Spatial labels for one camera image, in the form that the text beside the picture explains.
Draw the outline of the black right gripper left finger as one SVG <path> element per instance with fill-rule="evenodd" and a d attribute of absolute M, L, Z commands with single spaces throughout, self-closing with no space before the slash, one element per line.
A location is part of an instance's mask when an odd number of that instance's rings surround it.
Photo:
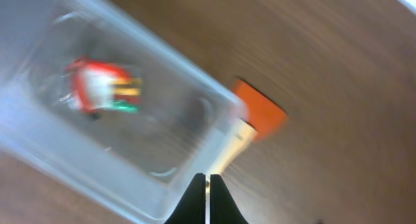
<path fill-rule="evenodd" d="M 206 210 L 205 175 L 197 173 L 165 224 L 204 224 Z"/>

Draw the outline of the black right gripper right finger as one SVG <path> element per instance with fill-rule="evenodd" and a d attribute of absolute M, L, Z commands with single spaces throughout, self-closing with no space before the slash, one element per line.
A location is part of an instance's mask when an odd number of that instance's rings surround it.
<path fill-rule="evenodd" d="M 211 175 L 210 224 L 248 224 L 220 175 Z"/>

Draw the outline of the orange scraper with wooden handle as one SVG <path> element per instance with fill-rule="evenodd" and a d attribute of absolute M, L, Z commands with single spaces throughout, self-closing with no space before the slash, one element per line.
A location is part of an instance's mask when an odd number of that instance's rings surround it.
<path fill-rule="evenodd" d="M 289 118 L 275 101 L 242 78 L 236 79 L 232 91 L 244 103 L 248 115 L 239 120 L 236 133 L 226 142 L 208 170 L 209 175 L 222 174 L 252 142 L 264 140 L 282 128 Z"/>

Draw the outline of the clear plastic storage box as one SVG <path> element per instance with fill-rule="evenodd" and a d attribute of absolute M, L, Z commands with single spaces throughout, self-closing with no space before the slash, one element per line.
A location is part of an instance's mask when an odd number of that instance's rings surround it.
<path fill-rule="evenodd" d="M 143 80 L 138 112 L 76 109 L 67 66 Z M 217 173 L 243 102 L 108 0 L 1 0 L 1 148 L 135 223 L 164 223 Z"/>

